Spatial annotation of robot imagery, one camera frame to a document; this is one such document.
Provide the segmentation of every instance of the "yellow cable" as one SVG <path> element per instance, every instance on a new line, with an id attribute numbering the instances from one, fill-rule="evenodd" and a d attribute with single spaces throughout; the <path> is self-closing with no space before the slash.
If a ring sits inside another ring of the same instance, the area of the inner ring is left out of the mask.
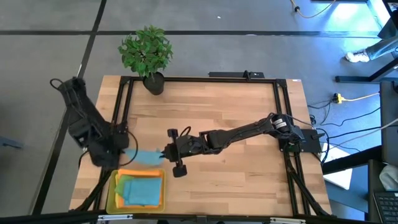
<path id="1" fill-rule="evenodd" d="M 344 97 L 341 97 L 341 100 L 342 101 L 356 101 L 356 100 L 362 100 L 362 99 L 365 99 L 365 98 L 368 98 L 368 97 L 371 97 L 371 96 L 374 96 L 374 95 L 378 95 L 378 94 L 379 93 L 373 93 L 373 94 L 370 94 L 368 96 L 362 96 L 362 97 L 359 97 L 359 98 L 356 98 L 356 99 L 352 99 L 352 100 L 349 100 L 349 99 L 346 99 Z"/>
<path id="2" fill-rule="evenodd" d="M 296 3 L 294 2 L 294 0 L 290 0 L 290 2 L 293 4 L 293 9 L 295 9 L 295 8 L 297 7 L 297 5 L 296 5 Z M 336 2 L 336 0 L 333 0 L 333 2 L 331 2 L 326 8 L 324 8 L 322 11 L 316 13 L 316 14 L 313 15 L 313 16 L 304 16 L 304 15 L 300 12 L 299 9 L 297 10 L 297 12 L 298 12 L 298 13 L 300 14 L 300 16 L 302 16 L 303 18 L 310 19 L 310 18 L 313 18 L 313 17 L 315 17 L 315 16 L 317 16 L 317 15 L 323 13 L 325 10 L 327 10 L 327 9 L 328 9 L 333 3 L 335 3 L 335 2 Z"/>

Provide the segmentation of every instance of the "potted plant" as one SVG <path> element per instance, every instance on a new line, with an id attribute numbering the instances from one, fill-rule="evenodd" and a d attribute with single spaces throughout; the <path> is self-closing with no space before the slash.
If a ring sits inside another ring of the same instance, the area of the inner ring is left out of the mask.
<path id="1" fill-rule="evenodd" d="M 135 39 L 128 35 L 118 47 L 123 65 L 137 72 L 153 95 L 159 95 L 164 89 L 164 76 L 158 69 L 166 68 L 173 55 L 172 46 L 164 37 L 164 30 L 152 25 L 137 30 L 136 35 Z"/>

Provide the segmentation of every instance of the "black pot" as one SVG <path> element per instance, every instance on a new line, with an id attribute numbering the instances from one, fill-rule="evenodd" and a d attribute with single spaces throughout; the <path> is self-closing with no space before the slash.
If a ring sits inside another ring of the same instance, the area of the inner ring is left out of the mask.
<path id="1" fill-rule="evenodd" d="M 163 93 L 164 87 L 164 76 L 160 72 L 155 72 L 152 77 L 144 77 L 144 86 L 153 95 L 159 95 Z"/>

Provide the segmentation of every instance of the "keyboard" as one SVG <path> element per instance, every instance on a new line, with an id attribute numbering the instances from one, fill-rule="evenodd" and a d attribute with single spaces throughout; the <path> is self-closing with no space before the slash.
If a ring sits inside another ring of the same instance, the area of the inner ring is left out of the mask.
<path id="1" fill-rule="evenodd" d="M 375 192 L 373 197 L 382 223 L 398 224 L 398 192 Z"/>

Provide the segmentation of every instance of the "green cloth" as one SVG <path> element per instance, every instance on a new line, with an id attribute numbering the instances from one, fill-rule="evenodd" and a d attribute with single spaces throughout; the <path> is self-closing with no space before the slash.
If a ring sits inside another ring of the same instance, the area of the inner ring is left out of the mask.
<path id="1" fill-rule="evenodd" d="M 132 180 L 133 177 L 130 175 L 122 175 L 120 176 L 119 179 L 119 183 L 117 184 L 117 186 L 115 187 L 114 191 L 121 197 L 123 197 L 123 192 L 124 192 L 124 184 L 126 183 L 126 181 L 130 181 Z"/>

